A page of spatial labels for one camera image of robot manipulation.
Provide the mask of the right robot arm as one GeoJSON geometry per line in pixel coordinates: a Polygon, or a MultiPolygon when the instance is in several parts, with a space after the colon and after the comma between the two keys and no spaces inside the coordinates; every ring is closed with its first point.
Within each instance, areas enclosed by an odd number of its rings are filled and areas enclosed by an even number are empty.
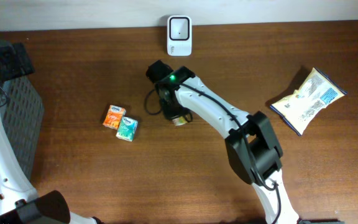
{"type": "Polygon", "coordinates": [[[189,123],[197,114],[221,135],[231,169],[254,188],[267,223],[305,223],[288,198],[280,160],[283,150],[265,114],[249,114],[229,104],[186,67],[173,70],[158,60],[146,76],[165,119],[189,123]]]}

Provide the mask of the green snack pouch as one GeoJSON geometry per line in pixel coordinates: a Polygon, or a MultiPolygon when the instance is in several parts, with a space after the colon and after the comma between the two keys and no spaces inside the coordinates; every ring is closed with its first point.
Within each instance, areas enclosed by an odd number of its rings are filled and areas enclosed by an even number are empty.
{"type": "Polygon", "coordinates": [[[172,123],[175,126],[181,126],[181,125],[188,123],[188,119],[185,116],[179,116],[179,117],[173,118],[172,123]]]}

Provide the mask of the teal tissue pack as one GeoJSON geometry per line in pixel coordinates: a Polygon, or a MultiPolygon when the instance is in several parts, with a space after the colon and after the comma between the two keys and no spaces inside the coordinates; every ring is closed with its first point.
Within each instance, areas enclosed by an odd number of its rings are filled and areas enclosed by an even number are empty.
{"type": "Polygon", "coordinates": [[[135,136],[137,125],[137,120],[123,116],[117,129],[116,137],[132,142],[135,136]]]}

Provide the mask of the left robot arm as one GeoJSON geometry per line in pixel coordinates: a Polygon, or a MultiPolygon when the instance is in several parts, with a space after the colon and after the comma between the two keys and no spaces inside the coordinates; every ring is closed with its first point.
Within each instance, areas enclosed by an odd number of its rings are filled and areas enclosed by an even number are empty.
{"type": "MultiPolygon", "coordinates": [[[[0,41],[0,109],[11,99],[6,81],[34,73],[22,43],[0,41]]],[[[3,126],[0,113],[0,223],[100,223],[96,217],[71,212],[63,195],[53,190],[39,196],[21,169],[3,126]]]]}

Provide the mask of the orange tissue pack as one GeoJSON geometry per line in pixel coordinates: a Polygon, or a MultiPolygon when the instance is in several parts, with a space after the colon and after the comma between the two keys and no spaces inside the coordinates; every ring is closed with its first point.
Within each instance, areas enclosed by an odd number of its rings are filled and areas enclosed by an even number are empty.
{"type": "Polygon", "coordinates": [[[118,129],[121,119],[126,114],[126,109],[120,106],[110,105],[103,126],[111,129],[118,129]]]}

